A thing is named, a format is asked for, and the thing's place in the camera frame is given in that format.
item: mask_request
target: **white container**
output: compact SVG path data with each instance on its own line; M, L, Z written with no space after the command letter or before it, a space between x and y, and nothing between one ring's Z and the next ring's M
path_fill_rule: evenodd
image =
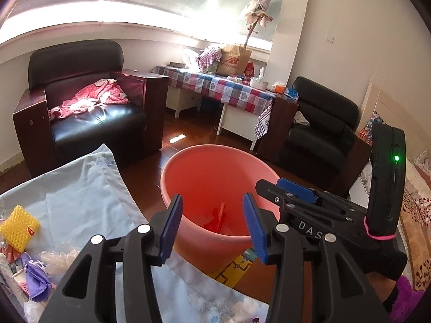
M250 79L250 86L255 88L255 89L264 91L268 87L268 83L259 80L259 78L257 78L257 77L252 77Z

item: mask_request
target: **silver screw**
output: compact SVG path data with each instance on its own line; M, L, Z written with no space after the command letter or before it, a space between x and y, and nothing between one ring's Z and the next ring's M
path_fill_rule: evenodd
M275 226L275 229L278 232L287 232L289 230L289 226L285 223L279 223L277 226Z
M103 237L100 234L91 237L91 243L96 245L100 244L103 241Z
M148 232L150 232L150 231L151 231L151 226L150 226L150 225L140 225L140 226L137 228L137 231L138 231L139 233L148 233Z
M325 234L325 240L329 241L329 243L333 243L334 241L337 240L337 237L334 236L332 233L326 233Z

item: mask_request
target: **bed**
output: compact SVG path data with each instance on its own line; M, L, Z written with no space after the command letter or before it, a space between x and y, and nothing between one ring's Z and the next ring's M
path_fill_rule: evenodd
M431 136L411 114L371 80L361 106L357 133L360 134L370 118L376 115L384 123L402 129L406 136L406 186L398 231L409 258L404 274L416 290L425 290L431 272L431 189L421 178L415 162L431 148ZM368 163L349 190L352 202L367 207L370 184L371 165Z

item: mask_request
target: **blue gripper pad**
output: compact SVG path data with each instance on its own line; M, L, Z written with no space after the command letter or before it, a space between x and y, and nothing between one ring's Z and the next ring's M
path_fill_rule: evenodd
M168 208L169 216L163 231L160 233L160 250L159 258L165 263L171 256L174 246L175 237L177 236L178 227L180 226L181 217L183 216L183 198L175 194Z
M244 194L243 209L248 231L253 242L254 251L262 263L265 264L268 262L269 257L266 243L266 225L263 223L259 208L257 207L252 194Z
M293 195L297 195L299 199L307 203L316 203L317 198L314 196L313 191L301 185L298 185L295 182L281 178L277 181L277 187L283 188L284 190L289 193L292 193Z

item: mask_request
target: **yellow packaging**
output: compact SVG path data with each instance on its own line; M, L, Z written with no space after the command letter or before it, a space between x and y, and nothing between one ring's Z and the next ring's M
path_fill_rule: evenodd
M39 230L40 223L24 208L17 205L9 218L0 226L0 232L9 245L23 252L28 242Z

